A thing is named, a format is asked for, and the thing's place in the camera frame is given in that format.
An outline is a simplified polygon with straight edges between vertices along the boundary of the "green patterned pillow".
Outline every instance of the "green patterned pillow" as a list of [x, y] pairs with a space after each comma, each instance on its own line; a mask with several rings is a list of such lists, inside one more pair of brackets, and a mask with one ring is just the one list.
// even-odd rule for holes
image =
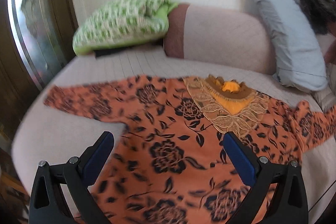
[[170, 0], [116, 0], [96, 10], [73, 36], [73, 50], [93, 50], [143, 44], [168, 31], [168, 14], [177, 7]]

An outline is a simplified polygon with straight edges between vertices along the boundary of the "orange floral garment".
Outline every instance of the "orange floral garment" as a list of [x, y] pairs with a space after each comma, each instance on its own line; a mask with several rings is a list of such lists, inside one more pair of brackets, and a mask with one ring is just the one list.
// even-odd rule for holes
[[[315, 113], [306, 101], [291, 109], [256, 94], [268, 98], [267, 109], [241, 140], [257, 156], [280, 164], [301, 163], [305, 151], [335, 133], [335, 107], [326, 114]], [[112, 223], [224, 224], [249, 191], [221, 146], [223, 133], [201, 112], [200, 103], [195, 104], [185, 79], [143, 75], [55, 86], [45, 105], [127, 125], [92, 190]], [[274, 190], [269, 189], [254, 223], [262, 220]]]

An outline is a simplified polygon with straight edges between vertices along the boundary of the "blue gripper pad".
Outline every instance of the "blue gripper pad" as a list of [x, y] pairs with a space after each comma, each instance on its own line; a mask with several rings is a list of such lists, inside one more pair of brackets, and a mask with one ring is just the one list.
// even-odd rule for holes
[[96, 182], [113, 146], [114, 137], [112, 133], [107, 134], [83, 168], [82, 182], [84, 185], [89, 186]]
[[252, 163], [229, 134], [224, 135], [222, 144], [242, 182], [252, 187], [256, 182], [256, 173]]

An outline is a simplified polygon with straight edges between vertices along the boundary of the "black rose pattern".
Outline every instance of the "black rose pattern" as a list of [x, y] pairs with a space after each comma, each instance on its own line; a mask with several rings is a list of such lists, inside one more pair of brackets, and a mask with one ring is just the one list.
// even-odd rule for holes
[[336, 121], [334, 121], [333, 118], [330, 121], [330, 124], [328, 126], [328, 130], [329, 130], [331, 136], [336, 134]]
[[284, 165], [289, 164], [293, 160], [296, 161], [296, 162], [298, 162], [298, 163], [300, 163], [299, 158], [294, 157], [292, 154], [289, 154], [289, 155], [287, 155], [287, 159], [285, 160]]
[[62, 104], [60, 106], [60, 109], [62, 111], [66, 111], [66, 112], [71, 112], [73, 111], [73, 100], [71, 96], [65, 96], [62, 98]]
[[287, 119], [287, 117], [284, 117], [284, 118], [283, 118], [282, 128], [283, 128], [285, 131], [287, 131], [287, 132], [291, 132], [291, 133], [293, 133], [292, 128], [291, 128], [291, 125], [290, 125], [289, 120]]
[[266, 96], [266, 94], [264, 94], [264, 93], [262, 93], [262, 92], [260, 92], [260, 91], [257, 91], [256, 92], [256, 94], [260, 97], [260, 98], [265, 98], [265, 96]]
[[156, 100], [158, 94], [159, 91], [152, 84], [147, 84], [143, 88], [136, 90], [138, 100], [144, 105], [152, 104]]
[[204, 207], [211, 211], [211, 220], [219, 222], [226, 220], [241, 204], [241, 192], [223, 189], [218, 195], [207, 198]]
[[323, 139], [324, 132], [323, 132], [322, 127], [318, 123], [314, 122], [314, 128], [315, 128], [314, 138], [319, 139], [319, 140]]
[[249, 148], [252, 149], [252, 151], [255, 154], [258, 154], [260, 152], [260, 149], [256, 143], [253, 142], [253, 139], [250, 134], [247, 134], [245, 138], [242, 139], [241, 141], [243, 145], [248, 146]]
[[107, 85], [108, 85], [108, 83], [92, 84], [92, 85], [90, 85], [89, 92], [100, 94], [102, 88], [106, 87]]
[[156, 142], [151, 148], [150, 153], [154, 160], [152, 166], [156, 173], [173, 172], [181, 174], [185, 169], [183, 161], [184, 151], [175, 143], [167, 140], [162, 143]]
[[64, 97], [65, 97], [65, 94], [63, 92], [63, 89], [58, 87], [58, 86], [54, 86], [49, 91], [49, 95], [45, 99], [44, 104], [47, 105], [47, 106], [52, 106], [53, 104], [55, 104], [58, 101], [58, 98], [63, 100]]
[[299, 126], [302, 128], [303, 137], [307, 137], [308, 134], [310, 133], [311, 117], [312, 117], [312, 114], [308, 112], [307, 115], [304, 116], [299, 122]]
[[204, 117], [191, 98], [182, 98], [181, 104], [175, 108], [175, 114], [183, 116], [188, 121], [195, 119], [200, 120]]
[[136, 160], [128, 160], [127, 161], [127, 170], [129, 172], [134, 171], [138, 167], [138, 161]]
[[147, 222], [156, 224], [187, 224], [186, 210], [175, 205], [171, 199], [161, 199], [150, 210], [143, 213]]
[[108, 100], [95, 100], [94, 105], [90, 107], [89, 112], [93, 115], [94, 119], [99, 119], [103, 116], [108, 116], [112, 113], [112, 108]]

